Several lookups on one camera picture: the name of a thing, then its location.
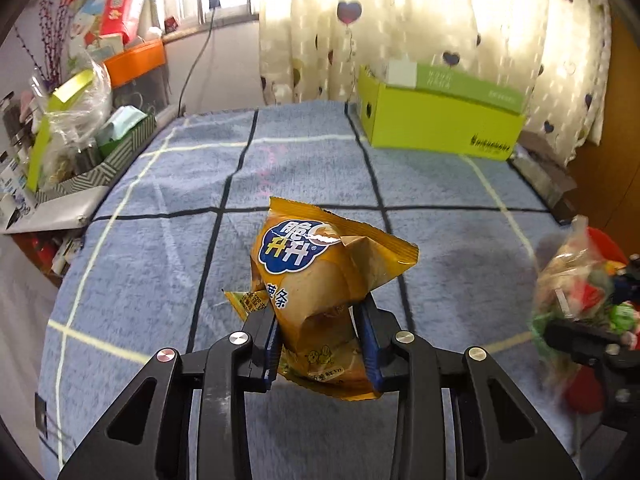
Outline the clear green cracker bag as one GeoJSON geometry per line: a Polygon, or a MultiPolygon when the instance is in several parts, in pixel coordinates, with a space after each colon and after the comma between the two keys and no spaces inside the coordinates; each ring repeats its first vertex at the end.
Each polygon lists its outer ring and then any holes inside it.
{"type": "Polygon", "coordinates": [[[590,228],[588,219],[573,219],[567,237],[538,276],[530,329],[548,372],[546,383],[566,389],[580,366],[544,342],[544,329],[553,320],[582,322],[620,334],[630,327],[623,318],[612,318],[614,275],[629,263],[607,235],[590,228]]]}

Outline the heart pattern curtain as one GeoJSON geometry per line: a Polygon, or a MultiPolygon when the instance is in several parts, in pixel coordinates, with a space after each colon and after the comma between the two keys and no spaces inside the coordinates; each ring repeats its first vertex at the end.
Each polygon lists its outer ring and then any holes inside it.
{"type": "Polygon", "coordinates": [[[608,0],[252,0],[267,104],[350,101],[367,68],[448,68],[523,98],[526,131],[570,162],[599,143],[611,62],[608,0]]]}

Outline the purple dried flower branches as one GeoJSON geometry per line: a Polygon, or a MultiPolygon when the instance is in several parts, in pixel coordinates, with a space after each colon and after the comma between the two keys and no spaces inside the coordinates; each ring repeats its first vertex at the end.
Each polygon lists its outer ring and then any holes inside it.
{"type": "Polygon", "coordinates": [[[17,24],[13,25],[15,37],[27,53],[34,69],[48,89],[61,82],[63,44],[70,26],[72,0],[29,0],[28,6],[37,10],[43,61],[36,59],[17,24]]]}

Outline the brown checkered cloth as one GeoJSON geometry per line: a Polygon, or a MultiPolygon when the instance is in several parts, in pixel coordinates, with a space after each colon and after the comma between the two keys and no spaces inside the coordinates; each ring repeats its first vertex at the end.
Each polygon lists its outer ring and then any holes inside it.
{"type": "MultiPolygon", "coordinates": [[[[522,131],[518,137],[518,143],[515,144],[513,152],[511,154],[516,156],[536,158],[537,160],[548,160],[549,162],[555,162],[561,168],[564,168],[567,172],[567,168],[558,163],[555,159],[554,151],[549,143],[536,133],[522,131]]],[[[568,199],[568,193],[565,194],[564,200],[559,203],[558,206],[548,211],[561,226],[566,226],[572,222],[575,217],[575,207],[570,203],[568,199]]]]}

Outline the black binder clip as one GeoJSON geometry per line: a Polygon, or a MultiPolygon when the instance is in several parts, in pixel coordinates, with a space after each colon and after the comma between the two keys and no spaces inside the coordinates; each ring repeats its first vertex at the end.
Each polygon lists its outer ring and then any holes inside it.
{"type": "Polygon", "coordinates": [[[47,402],[39,395],[38,392],[34,393],[34,411],[35,411],[35,425],[41,437],[47,440],[49,437],[49,414],[47,409],[47,402]]]}

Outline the patterned storage tray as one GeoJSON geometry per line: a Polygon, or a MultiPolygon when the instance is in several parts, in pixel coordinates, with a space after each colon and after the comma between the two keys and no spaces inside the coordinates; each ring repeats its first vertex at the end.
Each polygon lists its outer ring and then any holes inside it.
{"type": "Polygon", "coordinates": [[[50,190],[38,191],[36,193],[37,202],[45,203],[89,188],[111,185],[132,164],[145,145],[152,140],[152,137],[155,136],[155,130],[156,119],[154,116],[146,116],[141,119],[124,135],[116,148],[98,166],[84,174],[53,185],[50,190]]]}

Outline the blue plaid tablecloth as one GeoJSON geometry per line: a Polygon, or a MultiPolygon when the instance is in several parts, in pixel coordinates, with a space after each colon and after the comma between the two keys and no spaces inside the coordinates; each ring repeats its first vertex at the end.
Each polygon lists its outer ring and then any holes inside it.
{"type": "Polygon", "coordinates": [[[537,272],[563,230],[504,162],[377,150],[345,105],[311,102],[178,119],[107,195],[48,322],[46,478],[154,352],[202,350],[240,327],[226,295],[250,288],[273,196],[416,244],[418,263],[375,302],[436,347],[488,349],[572,442],[527,333],[537,272]]]}

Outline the clear plastic bag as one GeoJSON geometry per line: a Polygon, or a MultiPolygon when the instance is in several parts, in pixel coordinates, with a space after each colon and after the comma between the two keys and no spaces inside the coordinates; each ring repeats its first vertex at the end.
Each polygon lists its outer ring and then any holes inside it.
{"type": "Polygon", "coordinates": [[[30,80],[37,110],[36,140],[28,164],[27,185],[43,191],[74,173],[74,154],[85,148],[111,115],[112,86],[105,66],[82,49],[72,74],[47,91],[35,74],[30,80]]]}

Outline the wooden wardrobe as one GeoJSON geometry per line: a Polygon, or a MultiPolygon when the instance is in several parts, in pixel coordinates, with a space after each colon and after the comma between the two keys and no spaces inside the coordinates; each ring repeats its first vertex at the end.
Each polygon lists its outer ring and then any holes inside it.
{"type": "Polygon", "coordinates": [[[639,99],[639,47],[616,16],[601,143],[578,148],[568,199],[625,254],[639,250],[639,99]]]}

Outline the orange box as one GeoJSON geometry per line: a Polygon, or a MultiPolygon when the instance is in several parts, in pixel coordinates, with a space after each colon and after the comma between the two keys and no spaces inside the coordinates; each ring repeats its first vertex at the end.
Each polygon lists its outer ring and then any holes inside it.
{"type": "Polygon", "coordinates": [[[142,42],[104,61],[113,88],[129,84],[130,81],[165,64],[165,49],[160,39],[142,42]]]}

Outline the yellow chip bag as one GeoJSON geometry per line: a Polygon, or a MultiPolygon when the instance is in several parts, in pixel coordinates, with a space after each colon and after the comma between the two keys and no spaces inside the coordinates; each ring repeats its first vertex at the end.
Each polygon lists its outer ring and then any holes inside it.
{"type": "Polygon", "coordinates": [[[285,379],[341,400],[372,400],[380,393],[349,309],[418,259],[416,245],[370,224],[273,197],[250,253],[250,290],[226,298],[240,318],[273,308],[285,379]]]}

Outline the white side table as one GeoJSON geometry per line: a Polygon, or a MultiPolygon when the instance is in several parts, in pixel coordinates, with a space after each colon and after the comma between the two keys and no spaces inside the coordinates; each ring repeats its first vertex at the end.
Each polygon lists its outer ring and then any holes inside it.
{"type": "Polygon", "coordinates": [[[18,219],[2,234],[37,233],[84,228],[110,189],[101,185],[41,203],[27,217],[18,219]]]}

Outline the green cardboard box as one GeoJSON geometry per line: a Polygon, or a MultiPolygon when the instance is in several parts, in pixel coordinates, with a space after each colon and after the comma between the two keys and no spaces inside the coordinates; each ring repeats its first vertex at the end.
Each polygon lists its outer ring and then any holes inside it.
{"type": "Polygon", "coordinates": [[[391,86],[362,66],[358,116],[374,148],[506,160],[523,129],[522,97],[442,66],[392,61],[414,88],[391,86]]]}

